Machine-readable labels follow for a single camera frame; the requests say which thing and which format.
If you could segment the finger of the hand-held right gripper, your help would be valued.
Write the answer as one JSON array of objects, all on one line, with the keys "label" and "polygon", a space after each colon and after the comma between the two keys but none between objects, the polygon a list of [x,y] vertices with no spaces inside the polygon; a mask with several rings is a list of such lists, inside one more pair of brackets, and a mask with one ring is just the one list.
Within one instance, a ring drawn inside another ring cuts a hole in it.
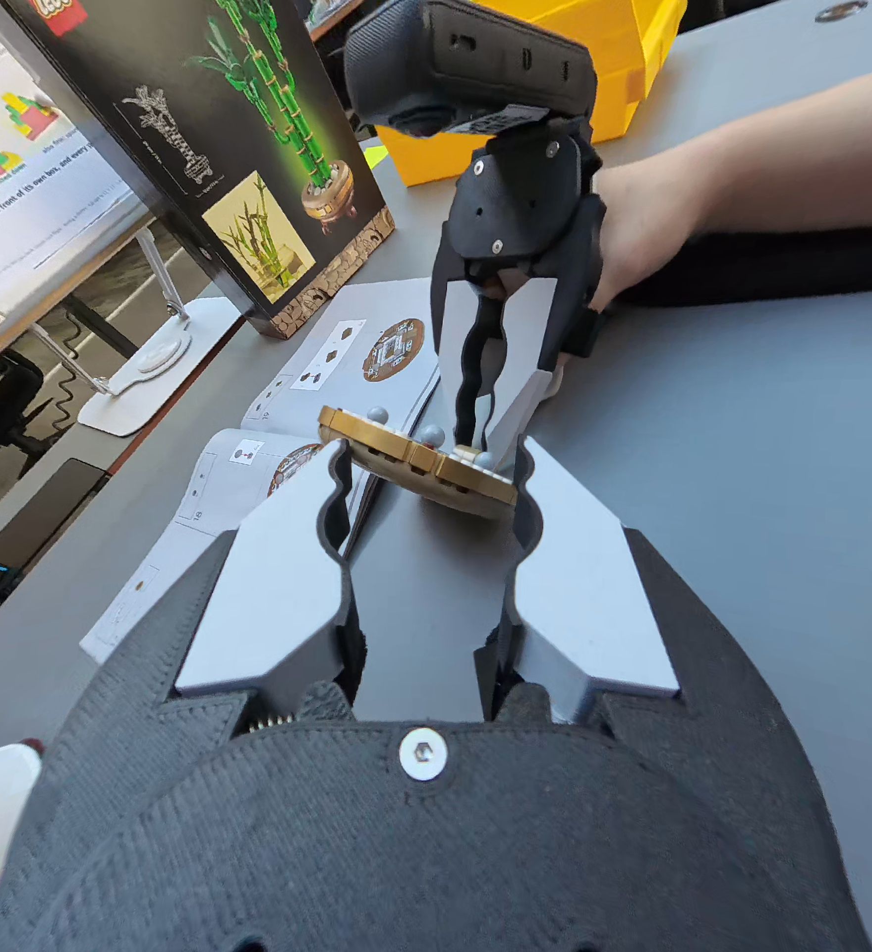
[{"label": "finger of the hand-held right gripper", "polygon": [[446,286],[438,360],[454,444],[486,448],[491,372],[498,343],[498,301],[466,280]]},{"label": "finger of the hand-held right gripper", "polygon": [[482,351],[477,448],[491,455],[496,472],[513,467],[518,436],[559,389],[559,371],[538,367],[556,286],[554,278],[529,279],[504,304],[501,339]]}]

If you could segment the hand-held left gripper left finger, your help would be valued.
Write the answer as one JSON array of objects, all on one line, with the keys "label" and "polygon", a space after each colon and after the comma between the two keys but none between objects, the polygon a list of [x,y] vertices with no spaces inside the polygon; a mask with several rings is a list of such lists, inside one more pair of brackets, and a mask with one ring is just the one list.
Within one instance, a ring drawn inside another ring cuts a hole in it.
[{"label": "hand-held left gripper left finger", "polygon": [[310,684],[335,682],[353,704],[366,660],[349,567],[350,446],[336,439],[239,524],[176,689],[254,689],[277,715]]}]

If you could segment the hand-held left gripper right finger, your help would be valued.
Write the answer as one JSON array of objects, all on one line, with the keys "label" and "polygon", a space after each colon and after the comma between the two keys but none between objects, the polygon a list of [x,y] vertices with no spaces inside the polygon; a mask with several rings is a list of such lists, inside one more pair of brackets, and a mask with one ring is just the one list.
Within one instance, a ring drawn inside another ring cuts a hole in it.
[{"label": "hand-held left gripper right finger", "polygon": [[680,683],[620,520],[534,438],[516,453],[522,549],[501,620],[475,652],[484,718],[538,684],[556,722],[583,723],[602,692],[674,698]]}]

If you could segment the round gold lego base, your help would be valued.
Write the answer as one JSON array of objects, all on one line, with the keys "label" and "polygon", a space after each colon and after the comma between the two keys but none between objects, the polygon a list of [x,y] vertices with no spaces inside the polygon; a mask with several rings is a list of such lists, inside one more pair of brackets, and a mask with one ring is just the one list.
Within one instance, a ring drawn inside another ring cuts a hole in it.
[{"label": "round gold lego base", "polygon": [[323,443],[345,440],[360,468],[430,502],[486,519],[515,507],[511,480],[356,413],[323,406],[319,434]]}]

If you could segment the person's right forearm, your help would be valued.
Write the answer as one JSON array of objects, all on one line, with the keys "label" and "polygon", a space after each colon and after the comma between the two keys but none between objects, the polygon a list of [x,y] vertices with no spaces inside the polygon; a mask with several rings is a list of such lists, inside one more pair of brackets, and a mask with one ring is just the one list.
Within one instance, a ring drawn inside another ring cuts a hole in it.
[{"label": "person's right forearm", "polygon": [[872,226],[872,72],[658,154],[702,232]]}]

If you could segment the lego instruction booklet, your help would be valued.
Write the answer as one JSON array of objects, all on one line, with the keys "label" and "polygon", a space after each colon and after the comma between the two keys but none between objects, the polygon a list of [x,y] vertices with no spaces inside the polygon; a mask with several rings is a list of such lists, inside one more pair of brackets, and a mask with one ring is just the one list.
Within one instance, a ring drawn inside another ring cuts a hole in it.
[{"label": "lego instruction booklet", "polygon": [[240,426],[204,446],[174,517],[81,649],[105,662],[217,536],[302,469],[322,447],[324,406],[382,409],[411,433],[440,381],[432,335],[429,278],[341,290]]}]

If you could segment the black bamboo lego set box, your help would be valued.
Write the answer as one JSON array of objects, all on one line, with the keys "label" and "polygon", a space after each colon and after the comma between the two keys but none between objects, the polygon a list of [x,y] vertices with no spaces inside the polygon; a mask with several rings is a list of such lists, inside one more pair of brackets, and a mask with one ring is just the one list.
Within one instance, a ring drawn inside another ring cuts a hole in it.
[{"label": "black bamboo lego set box", "polygon": [[394,232],[296,2],[0,6],[259,333],[294,336]]}]

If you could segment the person's right hand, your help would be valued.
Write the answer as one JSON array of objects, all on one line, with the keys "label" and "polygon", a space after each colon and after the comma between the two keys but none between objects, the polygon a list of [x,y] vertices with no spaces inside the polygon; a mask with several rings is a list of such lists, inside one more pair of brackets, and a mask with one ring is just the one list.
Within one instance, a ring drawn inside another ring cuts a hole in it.
[{"label": "person's right hand", "polygon": [[602,267],[590,307],[601,313],[621,292],[667,264],[704,211],[704,188],[680,160],[656,156],[596,173],[606,207]]}]

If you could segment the yellow plastic bin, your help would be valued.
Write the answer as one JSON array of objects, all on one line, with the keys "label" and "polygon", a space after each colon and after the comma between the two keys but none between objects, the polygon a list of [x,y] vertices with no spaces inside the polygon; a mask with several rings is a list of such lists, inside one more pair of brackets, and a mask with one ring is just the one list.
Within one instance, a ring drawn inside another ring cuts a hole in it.
[{"label": "yellow plastic bin", "polygon": [[[675,40],[687,1],[479,1],[585,45],[597,76],[592,142],[623,136]],[[376,126],[405,185],[459,176],[486,136],[415,139]]]}]

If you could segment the black wrist rest pad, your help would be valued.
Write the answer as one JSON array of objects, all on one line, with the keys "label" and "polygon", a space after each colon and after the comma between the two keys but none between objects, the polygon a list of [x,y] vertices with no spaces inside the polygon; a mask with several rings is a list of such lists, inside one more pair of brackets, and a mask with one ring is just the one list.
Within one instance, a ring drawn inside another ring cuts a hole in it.
[{"label": "black wrist rest pad", "polygon": [[689,239],[617,302],[704,306],[872,292],[872,227]]}]

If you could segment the monitor on white stand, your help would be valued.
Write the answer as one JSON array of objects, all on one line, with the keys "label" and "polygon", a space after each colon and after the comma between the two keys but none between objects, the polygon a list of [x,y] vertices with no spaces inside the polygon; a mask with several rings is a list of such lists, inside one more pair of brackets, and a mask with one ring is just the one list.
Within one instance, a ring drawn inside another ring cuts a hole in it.
[{"label": "monitor on white stand", "polygon": [[[30,334],[90,387],[78,422],[116,437],[146,427],[197,370],[239,311],[224,299],[185,302],[149,228],[154,217],[97,146],[51,100],[0,28],[0,353]],[[86,372],[39,321],[136,241],[168,311],[137,347],[93,315],[93,334],[129,353],[109,378]]]}]

